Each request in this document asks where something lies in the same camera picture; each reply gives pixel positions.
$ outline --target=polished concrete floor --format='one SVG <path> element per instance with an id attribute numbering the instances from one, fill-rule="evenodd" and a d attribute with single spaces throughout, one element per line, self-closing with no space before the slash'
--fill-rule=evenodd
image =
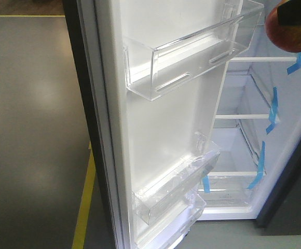
<path id="1" fill-rule="evenodd" d="M 89 136 L 64 18 L 0 18 L 0 249 L 71 248 Z"/>
<path id="2" fill-rule="evenodd" d="M 197 222 L 176 249 L 301 249 L 301 235 L 262 236 L 252 220 Z"/>
<path id="3" fill-rule="evenodd" d="M 0 0 L 0 15 L 63 15 L 62 0 Z"/>

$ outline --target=blue tape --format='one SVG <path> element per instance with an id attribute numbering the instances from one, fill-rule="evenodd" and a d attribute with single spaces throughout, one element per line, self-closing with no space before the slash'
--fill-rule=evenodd
<path id="1" fill-rule="evenodd" d="M 279 101 L 278 101 L 278 95 L 277 95 L 277 88 L 273 88 L 273 100 L 271 102 L 271 107 L 269 111 L 269 118 L 270 125 L 266 128 L 266 133 L 269 134 L 276 126 L 276 117 L 279 112 Z"/>
<path id="2" fill-rule="evenodd" d="M 264 167 L 265 167 L 265 146 L 266 143 L 263 141 L 261 152 L 260 152 L 260 157 L 259 157 L 259 162 L 258 162 L 258 169 L 257 169 L 257 174 L 253 182 L 250 183 L 248 186 L 248 189 L 252 189 L 255 187 L 255 185 L 261 181 L 261 179 L 264 177 Z"/>
<path id="3" fill-rule="evenodd" d="M 288 69 L 286 71 L 289 75 L 289 74 L 292 74 L 293 72 L 297 71 L 300 68 L 301 68 L 301 52 L 297 54 L 296 63 L 293 64 L 292 66 L 288 67 Z"/>
<path id="4" fill-rule="evenodd" d="M 208 179 L 207 175 L 202 179 L 202 183 L 203 183 L 203 191 L 205 193 L 210 193 L 211 192 L 211 188 L 209 186 L 209 179 Z"/>

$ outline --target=yellow floor line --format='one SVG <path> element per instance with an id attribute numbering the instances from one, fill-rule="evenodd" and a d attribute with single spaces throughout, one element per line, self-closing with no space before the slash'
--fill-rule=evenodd
<path id="1" fill-rule="evenodd" d="M 93 152 L 91 150 L 89 161 L 88 161 L 86 179 L 84 183 L 83 195 L 81 197 L 81 202 L 79 207 L 76 230 L 74 232 L 72 249 L 84 248 L 87 221 L 88 221 L 90 203 L 92 199 L 94 181 L 95 181 L 95 162 L 94 162 Z"/>

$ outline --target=transparent door shelf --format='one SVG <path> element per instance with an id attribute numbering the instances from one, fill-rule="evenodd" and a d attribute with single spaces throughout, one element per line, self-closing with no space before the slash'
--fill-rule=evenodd
<path id="1" fill-rule="evenodd" d="M 135 213 L 148 225 L 156 222 L 213 169 L 219 154 L 216 147 L 203 156 L 182 158 L 175 170 L 159 182 L 133 193 Z"/>
<path id="2" fill-rule="evenodd" d="M 296 54 L 286 52 L 275 46 L 267 37 L 264 25 L 258 25 L 255 29 L 250 48 L 248 51 L 240 54 L 240 59 L 233 59 L 233 62 L 244 62 L 244 58 L 250 58 L 249 62 L 281 62 L 281 61 L 296 61 Z"/>
<path id="3" fill-rule="evenodd" d="M 153 36 L 154 41 L 140 37 L 139 40 L 124 39 L 126 81 L 130 91 L 153 101 L 248 49 L 263 5 L 250 0 L 204 2 L 220 6 L 215 8 L 212 21 L 199 30 L 172 37 L 170 32 L 177 29 L 174 21 L 158 16 L 164 21 L 158 31 L 153 30 L 150 37 Z M 202 21 L 191 19 L 197 24 Z M 161 40 L 159 36 L 171 39 Z"/>
<path id="4" fill-rule="evenodd" d="M 193 190 L 182 196 L 161 220 L 140 234 L 136 249 L 167 249 L 179 243 L 201 216 L 205 201 Z"/>

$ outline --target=refrigerator door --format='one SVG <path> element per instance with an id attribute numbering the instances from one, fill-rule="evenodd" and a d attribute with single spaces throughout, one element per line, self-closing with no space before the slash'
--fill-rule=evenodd
<path id="1" fill-rule="evenodd" d="M 76 6 L 64 2 L 116 247 L 174 248 L 206 205 L 196 192 L 220 153 L 209 138 L 226 61 L 248 48 L 262 5 L 84 0 Z"/>

